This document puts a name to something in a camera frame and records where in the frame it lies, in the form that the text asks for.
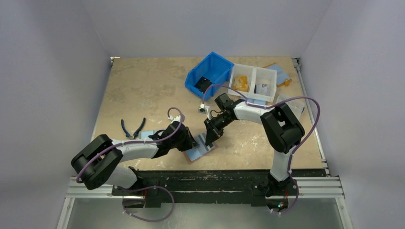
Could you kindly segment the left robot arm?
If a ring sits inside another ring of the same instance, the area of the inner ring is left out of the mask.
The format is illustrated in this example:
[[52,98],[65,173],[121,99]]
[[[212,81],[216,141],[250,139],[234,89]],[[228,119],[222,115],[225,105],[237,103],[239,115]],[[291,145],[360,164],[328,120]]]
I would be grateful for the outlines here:
[[73,157],[71,166],[77,173],[76,182],[83,183],[89,190],[110,184],[137,195],[142,190],[140,176],[133,168],[119,167],[120,163],[154,159],[167,155],[172,149],[183,152],[197,145],[189,128],[180,121],[173,121],[166,129],[144,139],[120,141],[101,134]]

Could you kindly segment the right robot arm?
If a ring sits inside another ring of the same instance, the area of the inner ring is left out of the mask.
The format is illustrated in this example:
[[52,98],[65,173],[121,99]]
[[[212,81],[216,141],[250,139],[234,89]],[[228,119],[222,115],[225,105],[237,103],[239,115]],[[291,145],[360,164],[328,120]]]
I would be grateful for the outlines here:
[[287,104],[265,109],[263,106],[249,104],[244,99],[232,100],[226,93],[215,99],[220,109],[216,117],[208,117],[206,127],[206,145],[224,134],[224,128],[233,121],[250,121],[261,124],[266,137],[274,149],[273,165],[268,178],[268,188],[274,194],[280,194],[291,181],[290,164],[293,150],[301,143],[305,130]]

